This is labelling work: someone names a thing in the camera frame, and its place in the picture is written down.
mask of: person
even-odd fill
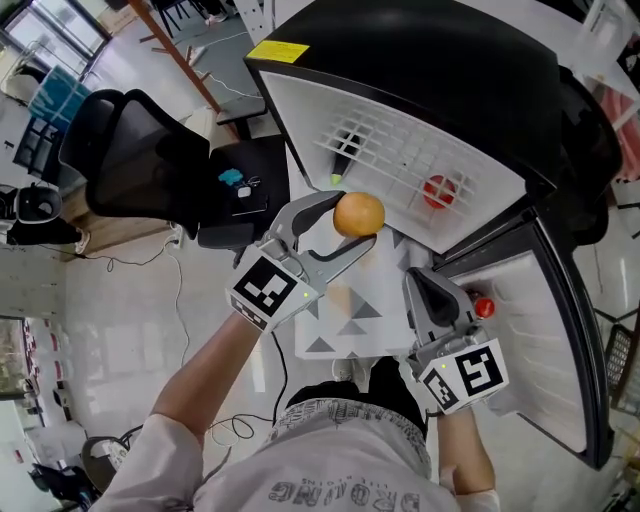
[[[227,13],[222,8],[221,0],[198,0],[198,3],[204,6],[209,13],[209,17],[205,20],[207,26],[222,23],[228,18]]]
[[[496,511],[492,464],[470,408],[438,418],[441,483],[429,480],[426,427],[383,357],[368,393],[352,360],[303,388],[251,457],[203,478],[204,436],[261,332],[233,313],[164,387],[93,512]]]

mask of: wire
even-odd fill
[[[262,416],[258,416],[257,414],[250,414],[250,413],[234,414],[233,416],[231,416],[231,418],[226,418],[224,420],[216,421],[209,427],[209,430],[211,431],[211,439],[213,440],[213,442],[222,448],[231,448],[232,446],[235,446],[236,444],[238,444],[241,439],[251,439],[252,437],[254,437],[256,435],[256,431],[254,430],[254,428],[251,426],[249,422],[243,420],[242,418],[255,418],[257,420],[267,421],[267,422],[271,421],[269,418],[263,418]],[[225,423],[229,421],[231,422],[231,428],[225,425]],[[243,435],[242,432],[238,432],[236,422],[241,423],[245,427],[247,427],[249,429],[249,433],[247,435]],[[236,440],[233,443],[229,443],[229,444],[219,442],[213,435],[213,430],[217,426],[221,426],[225,430],[228,430],[229,432],[231,432],[233,435],[236,436]]]
[[[278,338],[276,338],[276,333],[271,332],[271,336],[273,336],[273,341],[276,343],[276,348],[278,349],[278,353],[280,354],[280,362],[282,363],[282,371],[284,372],[284,383],[282,384],[282,389],[280,390],[280,394],[276,400],[276,403],[273,406],[273,418],[271,422],[271,426],[276,424],[276,419],[278,418],[278,405],[280,405],[280,399],[282,395],[284,395],[285,389],[287,389],[287,384],[289,383],[289,373],[287,372],[287,363],[284,361],[284,354],[282,353],[282,348],[280,347],[280,343],[278,342]]]
[[[167,240],[165,241],[165,247],[166,247],[166,244],[169,242],[169,240],[172,238],[175,240],[173,236],[167,238]],[[174,301],[174,307],[176,311],[176,316],[178,317],[178,320],[180,320],[180,325],[182,325],[182,330],[184,331],[184,337],[187,340],[186,343],[184,344],[184,349],[182,350],[182,356],[180,356],[180,368],[182,368],[184,366],[184,358],[187,355],[187,350],[189,349],[189,345],[191,344],[191,337],[189,336],[189,331],[187,331],[187,325],[184,321],[184,318],[182,318],[182,313],[180,313],[180,308],[178,306],[180,293],[182,293],[182,267],[180,266],[180,262],[178,261],[178,258],[176,258],[169,251],[167,251],[167,256],[169,256],[173,261],[176,262],[176,266],[178,267],[178,276],[180,277],[180,282],[178,284],[178,292],[176,293],[176,299]]]
[[[223,37],[222,39],[218,39],[217,41],[214,41],[213,43],[208,43],[208,44],[205,44],[204,46],[198,46],[198,48],[209,48],[209,46],[213,46],[214,44],[221,43],[222,41],[228,41],[229,39],[233,39],[234,37],[242,36],[242,35],[248,34],[248,33],[249,32],[247,32],[246,30],[244,32],[238,32],[237,34],[234,34],[232,36]]]
[[[107,272],[109,273],[113,272],[113,268],[115,266],[116,261],[123,265],[135,265],[137,267],[144,267],[148,263],[151,263],[152,261],[155,261],[156,259],[158,259],[162,255],[166,247],[165,245],[163,245],[160,252],[155,256],[153,256],[151,259],[148,259],[147,261],[124,261],[124,260],[121,260],[120,258],[116,258],[115,256],[85,256],[84,254],[76,254],[74,252],[61,251],[60,249],[55,249],[54,247],[48,247],[42,244],[35,244],[35,245],[38,247],[42,247],[43,249],[47,249],[48,251],[59,252],[60,254],[67,254],[68,256],[73,256],[74,258],[78,258],[81,260],[102,260],[102,259],[109,260],[109,262],[107,263]]]
[[[127,430],[122,437],[120,438],[120,442],[124,444],[128,450],[131,449],[131,444],[129,443],[129,439],[135,434],[138,430],[142,429],[142,425],[138,425],[137,427],[133,427],[131,430]]]
[[[225,84],[222,80],[219,80],[218,78],[215,78],[211,72],[208,73],[203,73],[202,71],[198,71],[197,69],[194,70],[196,72],[197,75],[200,76],[200,78],[205,77],[204,80],[206,80],[207,78],[211,78],[211,80],[213,80],[214,82],[218,82],[219,84],[222,85],[222,87],[224,87],[227,91],[231,91],[231,92],[235,92],[236,94],[239,94],[240,96],[246,96],[247,98],[258,98],[258,99],[262,99],[262,96],[258,96],[255,94],[246,94],[244,92],[240,92],[237,91],[235,89],[232,89],[231,87],[229,87],[227,84]]]
[[[284,392],[287,389],[287,384],[289,383],[289,372],[287,371],[287,363],[285,362],[284,353],[282,352],[282,347],[280,347],[280,342],[278,341],[278,338],[276,337],[275,333],[272,332],[271,336],[273,336],[273,341],[275,342],[276,348],[278,349],[278,354],[280,355],[280,362],[282,363],[282,372],[284,374],[284,382],[282,384],[282,389],[280,390],[280,393],[278,394],[278,398],[276,399],[276,402],[273,405],[273,416],[271,419],[268,419],[268,418],[263,418],[262,416],[258,416],[257,414],[239,413],[239,414],[234,414],[230,418],[226,418],[224,420],[214,422],[211,425],[211,427],[209,427],[211,439],[213,440],[214,443],[216,443],[218,446],[222,448],[231,448],[236,444],[238,444],[241,439],[251,439],[253,436],[255,436],[256,431],[254,430],[254,428],[249,424],[249,422],[243,420],[242,418],[246,417],[246,418],[255,418],[261,421],[269,421],[271,422],[271,426],[275,425],[276,423],[278,406],[280,405],[280,400],[282,399],[282,396],[284,395]],[[225,425],[225,423],[228,423],[228,422],[231,422],[231,428]],[[238,432],[236,422],[241,423],[242,425],[247,427],[249,429],[249,433],[247,435],[243,435],[242,432]],[[233,435],[235,435],[236,436],[235,441],[229,444],[221,443],[220,441],[218,441],[214,435],[214,429],[217,426],[220,426],[225,430],[227,430],[228,432],[231,432]]]

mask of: orange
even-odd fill
[[[373,235],[384,225],[384,205],[365,192],[342,196],[333,210],[333,226],[342,236]]]

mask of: human arm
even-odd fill
[[[156,400],[151,414],[181,423],[201,445],[240,370],[262,334],[238,313],[233,313],[171,379]]]
[[[191,504],[202,483],[204,434],[260,334],[233,313],[171,377],[92,512],[160,512]]]
[[[438,448],[440,471],[455,468],[453,485],[457,495],[495,489],[493,465],[470,407],[438,418]]]

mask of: chair leg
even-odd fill
[[[169,19],[171,20],[171,23],[173,23],[173,24],[176,26],[176,28],[177,28],[178,30],[180,30],[180,26],[176,23],[176,20],[174,20],[174,19],[171,17],[171,14],[169,14],[169,11],[165,11],[165,14],[167,15],[167,18],[169,18]]]
[[[162,9],[160,9],[160,19],[162,20],[162,23],[164,23],[164,28],[167,29],[167,33],[169,34],[169,37],[173,39],[173,34],[171,33],[171,29],[169,28],[169,23],[167,23],[167,18],[165,18],[164,11]]]
[[[198,11],[198,14],[200,16],[202,16],[202,19],[207,19],[207,17],[204,15],[204,13],[202,12],[202,7],[200,7],[200,5],[198,4],[198,2],[194,2],[193,0],[189,0],[189,3],[191,4],[191,6]]]

